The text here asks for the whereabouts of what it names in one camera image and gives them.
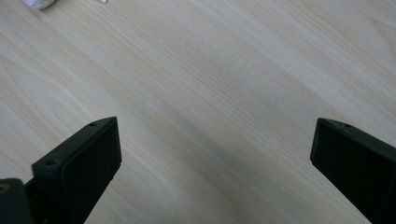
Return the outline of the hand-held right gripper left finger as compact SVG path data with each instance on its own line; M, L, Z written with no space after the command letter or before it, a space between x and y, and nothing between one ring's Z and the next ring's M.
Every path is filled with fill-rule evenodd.
M32 165L49 224L83 224L121 164L115 117L94 121Z

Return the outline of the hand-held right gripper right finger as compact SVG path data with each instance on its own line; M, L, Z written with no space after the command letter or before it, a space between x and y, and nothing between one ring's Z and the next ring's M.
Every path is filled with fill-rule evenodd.
M396 147L319 118L310 160L370 222L396 224Z

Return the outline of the white cloth with arrow print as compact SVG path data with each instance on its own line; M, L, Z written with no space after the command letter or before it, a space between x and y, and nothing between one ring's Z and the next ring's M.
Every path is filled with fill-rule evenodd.
M44 10L56 5L73 4L76 6L85 5L108 5L116 0L21 0L28 8L33 10Z

